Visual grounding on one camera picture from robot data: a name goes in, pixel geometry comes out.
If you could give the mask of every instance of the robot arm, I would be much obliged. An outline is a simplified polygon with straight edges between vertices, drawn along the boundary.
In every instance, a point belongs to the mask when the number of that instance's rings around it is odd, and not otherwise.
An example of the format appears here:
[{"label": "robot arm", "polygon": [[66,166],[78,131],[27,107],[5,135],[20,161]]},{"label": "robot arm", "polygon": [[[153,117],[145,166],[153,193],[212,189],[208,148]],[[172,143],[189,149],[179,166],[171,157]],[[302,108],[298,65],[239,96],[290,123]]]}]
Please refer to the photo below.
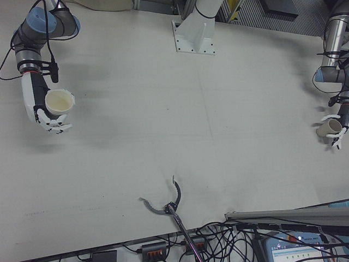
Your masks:
[{"label": "robot arm", "polygon": [[58,82],[58,67],[51,52],[51,62],[41,60],[40,50],[50,38],[76,35],[80,23],[63,1],[43,0],[45,9],[33,7],[11,40],[15,49],[17,69],[22,76],[23,99],[28,117],[48,132],[60,134],[71,128],[64,124],[67,115],[54,115],[45,105],[45,96],[50,90],[43,71],[48,71],[51,80]]},{"label": "robot arm", "polygon": [[336,103],[341,104],[337,115],[329,115],[322,120],[337,118],[342,125],[342,131],[335,135],[327,135],[332,138],[332,146],[341,148],[341,139],[349,129],[349,52],[341,50],[344,34],[349,21],[349,1],[339,0],[334,6],[331,16],[326,23],[329,28],[326,36],[324,33],[324,53],[322,64],[315,73],[316,82],[337,82],[342,83],[341,91],[331,97],[328,106]]}]

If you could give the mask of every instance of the monitor screen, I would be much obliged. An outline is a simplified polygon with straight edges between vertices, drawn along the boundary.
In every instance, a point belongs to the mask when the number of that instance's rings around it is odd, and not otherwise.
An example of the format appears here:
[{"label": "monitor screen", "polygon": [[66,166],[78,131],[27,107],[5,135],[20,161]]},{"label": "monitor screen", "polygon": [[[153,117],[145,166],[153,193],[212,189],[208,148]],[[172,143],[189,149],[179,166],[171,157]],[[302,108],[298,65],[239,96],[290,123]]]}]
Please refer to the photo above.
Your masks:
[{"label": "monitor screen", "polygon": [[[296,262],[297,260],[322,257],[321,251],[300,245],[281,245],[272,247],[274,262]],[[309,262],[324,262],[323,259],[309,260]]]}]

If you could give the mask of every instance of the table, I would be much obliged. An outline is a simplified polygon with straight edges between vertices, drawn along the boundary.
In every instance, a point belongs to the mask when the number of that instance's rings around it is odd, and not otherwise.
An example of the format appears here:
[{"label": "table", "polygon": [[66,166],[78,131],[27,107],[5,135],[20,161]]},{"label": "table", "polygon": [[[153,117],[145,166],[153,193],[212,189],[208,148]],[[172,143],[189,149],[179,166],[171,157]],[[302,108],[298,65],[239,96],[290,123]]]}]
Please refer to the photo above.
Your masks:
[{"label": "table", "polygon": [[[1,54],[30,2],[3,5]],[[81,33],[51,43],[60,81],[47,83],[75,95],[73,129],[41,130],[20,80],[0,83],[1,261],[177,231],[138,200],[174,200],[172,175],[187,228],[348,198],[349,138],[337,151],[315,133],[337,112],[311,83],[320,38],[217,23],[216,55],[190,55],[175,51],[178,17],[70,8]],[[12,53],[2,75],[15,68]]]}]

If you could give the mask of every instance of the cup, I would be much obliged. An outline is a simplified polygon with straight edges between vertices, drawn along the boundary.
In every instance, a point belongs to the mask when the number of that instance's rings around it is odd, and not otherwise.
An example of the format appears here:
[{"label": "cup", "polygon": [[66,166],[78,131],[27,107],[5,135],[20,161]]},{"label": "cup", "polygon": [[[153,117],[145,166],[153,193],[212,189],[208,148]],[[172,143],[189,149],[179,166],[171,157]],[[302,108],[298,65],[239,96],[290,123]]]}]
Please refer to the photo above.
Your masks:
[{"label": "cup", "polygon": [[75,98],[65,89],[49,90],[45,96],[45,104],[53,115],[65,115],[75,105]]},{"label": "cup", "polygon": [[341,130],[342,124],[339,121],[336,119],[329,119],[316,130],[316,134],[321,137],[326,137],[328,134],[336,134]]}]

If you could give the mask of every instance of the white pillar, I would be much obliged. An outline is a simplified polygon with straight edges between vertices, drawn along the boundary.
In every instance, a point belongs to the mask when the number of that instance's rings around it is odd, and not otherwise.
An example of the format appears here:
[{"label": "white pillar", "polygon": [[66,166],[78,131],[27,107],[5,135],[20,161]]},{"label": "white pillar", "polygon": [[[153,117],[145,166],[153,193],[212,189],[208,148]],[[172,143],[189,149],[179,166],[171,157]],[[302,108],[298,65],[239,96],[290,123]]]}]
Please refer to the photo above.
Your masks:
[{"label": "white pillar", "polygon": [[177,52],[214,55],[214,17],[223,0],[197,0],[194,11],[176,27],[172,21]]}]

